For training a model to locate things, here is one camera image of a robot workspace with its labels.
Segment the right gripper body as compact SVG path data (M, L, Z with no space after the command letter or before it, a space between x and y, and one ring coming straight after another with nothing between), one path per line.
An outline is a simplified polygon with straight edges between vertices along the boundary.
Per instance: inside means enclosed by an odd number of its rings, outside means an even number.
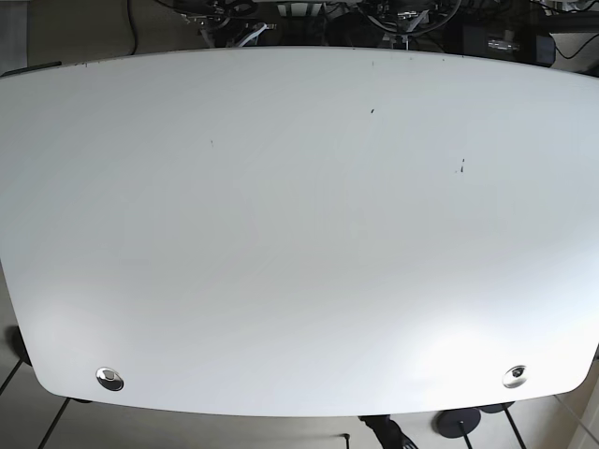
M256 16L254 1L185 1L184 9L207 47L256 46L263 33L276 29Z

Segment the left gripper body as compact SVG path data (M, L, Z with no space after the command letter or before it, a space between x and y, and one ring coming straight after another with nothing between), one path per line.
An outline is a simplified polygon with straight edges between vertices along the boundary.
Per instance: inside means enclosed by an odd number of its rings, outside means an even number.
M387 36L407 43L447 25L460 11L461 0L364 2L364 17Z

